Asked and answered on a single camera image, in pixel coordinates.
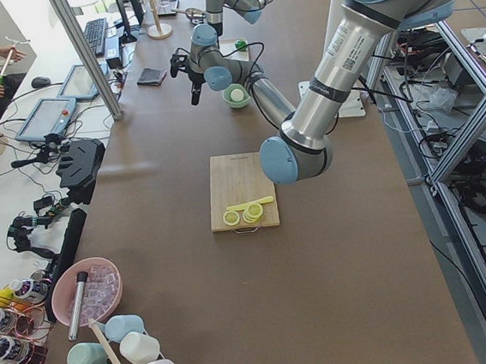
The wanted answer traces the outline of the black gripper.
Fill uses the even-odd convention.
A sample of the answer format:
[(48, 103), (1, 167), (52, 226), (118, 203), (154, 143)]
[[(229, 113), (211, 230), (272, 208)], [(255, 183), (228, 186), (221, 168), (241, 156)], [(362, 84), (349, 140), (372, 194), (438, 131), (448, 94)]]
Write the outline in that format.
[(203, 71), (198, 68), (192, 59), (192, 56), (187, 56), (185, 62), (185, 68), (191, 85), (191, 104), (193, 106), (198, 105), (201, 97), (201, 87), (206, 81)]

